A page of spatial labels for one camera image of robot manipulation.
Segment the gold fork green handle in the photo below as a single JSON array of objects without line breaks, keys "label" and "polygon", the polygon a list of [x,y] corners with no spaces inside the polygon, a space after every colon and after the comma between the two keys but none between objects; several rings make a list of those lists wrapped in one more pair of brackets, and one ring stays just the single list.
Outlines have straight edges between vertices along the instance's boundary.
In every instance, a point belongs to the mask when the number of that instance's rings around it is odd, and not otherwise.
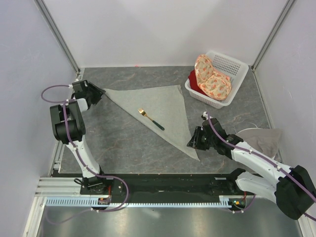
[{"label": "gold fork green handle", "polygon": [[148,116],[148,114],[142,109],[142,108],[139,108],[138,109],[138,112],[144,116],[144,117],[147,117],[153,124],[155,124],[160,130],[164,131],[165,128],[160,125],[158,122],[156,122],[154,119],[152,119],[151,117]]}]

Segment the grey cloth napkin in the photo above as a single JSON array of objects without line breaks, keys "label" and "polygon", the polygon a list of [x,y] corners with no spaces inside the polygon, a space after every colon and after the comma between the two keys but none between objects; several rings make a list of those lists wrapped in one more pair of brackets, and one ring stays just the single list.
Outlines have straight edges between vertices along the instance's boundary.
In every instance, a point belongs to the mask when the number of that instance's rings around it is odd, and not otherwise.
[{"label": "grey cloth napkin", "polygon": [[[105,89],[106,95],[120,108],[133,116],[166,142],[199,161],[193,148],[187,147],[192,135],[189,130],[185,101],[180,85],[153,87],[134,90]],[[138,109],[142,108],[165,130],[160,130]]]}]

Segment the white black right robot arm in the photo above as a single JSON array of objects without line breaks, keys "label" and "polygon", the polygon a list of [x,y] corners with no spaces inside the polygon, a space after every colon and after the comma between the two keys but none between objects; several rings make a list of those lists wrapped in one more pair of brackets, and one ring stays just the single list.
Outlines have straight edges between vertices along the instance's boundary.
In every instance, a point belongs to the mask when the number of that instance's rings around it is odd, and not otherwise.
[{"label": "white black right robot arm", "polygon": [[227,134],[216,118],[207,113],[201,116],[203,123],[195,132],[187,146],[196,150],[213,148],[218,154],[239,162],[251,170],[234,170],[226,182],[227,191],[238,194],[250,192],[275,203],[289,218],[298,220],[307,215],[307,210],[316,202],[316,188],[308,171],[301,167],[291,167],[277,162],[251,147],[235,134]]}]

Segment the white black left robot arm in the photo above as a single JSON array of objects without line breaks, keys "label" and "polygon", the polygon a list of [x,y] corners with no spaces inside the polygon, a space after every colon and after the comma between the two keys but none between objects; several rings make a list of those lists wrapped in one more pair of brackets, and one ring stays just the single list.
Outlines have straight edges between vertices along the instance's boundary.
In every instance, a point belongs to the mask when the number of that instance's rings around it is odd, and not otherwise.
[{"label": "white black left robot arm", "polygon": [[53,135],[72,152],[81,168],[82,177],[74,179],[81,186],[80,193],[109,195],[111,182],[102,177],[104,172],[87,145],[86,127],[82,117],[82,112],[102,99],[105,90],[87,80],[76,81],[69,87],[74,91],[71,99],[50,107]]}]

